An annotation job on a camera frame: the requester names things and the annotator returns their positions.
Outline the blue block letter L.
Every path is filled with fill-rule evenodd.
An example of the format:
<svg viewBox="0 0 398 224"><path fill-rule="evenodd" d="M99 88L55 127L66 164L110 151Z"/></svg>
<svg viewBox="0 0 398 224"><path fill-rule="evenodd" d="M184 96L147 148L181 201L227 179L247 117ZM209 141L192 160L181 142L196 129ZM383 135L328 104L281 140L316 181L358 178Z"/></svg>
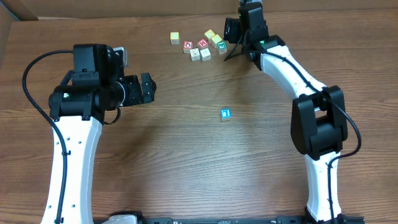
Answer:
<svg viewBox="0 0 398 224"><path fill-rule="evenodd" d="M231 110L229 108L221 109L220 116L222 121L230 120L232 118Z"/></svg>

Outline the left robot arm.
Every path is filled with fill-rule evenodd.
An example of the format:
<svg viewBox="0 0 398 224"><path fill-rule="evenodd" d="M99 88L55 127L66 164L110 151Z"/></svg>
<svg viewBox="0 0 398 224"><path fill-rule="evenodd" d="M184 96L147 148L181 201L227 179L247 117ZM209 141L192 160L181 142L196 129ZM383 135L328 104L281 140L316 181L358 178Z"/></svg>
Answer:
<svg viewBox="0 0 398 224"><path fill-rule="evenodd" d="M124 74L123 47L76 44L73 70L49 97L53 162L42 223L92 223L96 148L105 112L151 103L156 84L148 73Z"/></svg>

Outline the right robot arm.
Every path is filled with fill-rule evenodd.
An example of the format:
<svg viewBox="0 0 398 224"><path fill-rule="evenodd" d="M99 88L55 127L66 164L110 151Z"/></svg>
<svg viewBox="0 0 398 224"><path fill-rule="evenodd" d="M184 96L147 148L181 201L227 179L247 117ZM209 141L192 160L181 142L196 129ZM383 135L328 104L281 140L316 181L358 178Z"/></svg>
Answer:
<svg viewBox="0 0 398 224"><path fill-rule="evenodd" d="M241 45L292 99L290 135L307 168L307 223L346 223L337 191L338 157L348 137L343 92L314 79L279 36L269 35L261 1L240 1L238 14L226 19L224 39Z"/></svg>

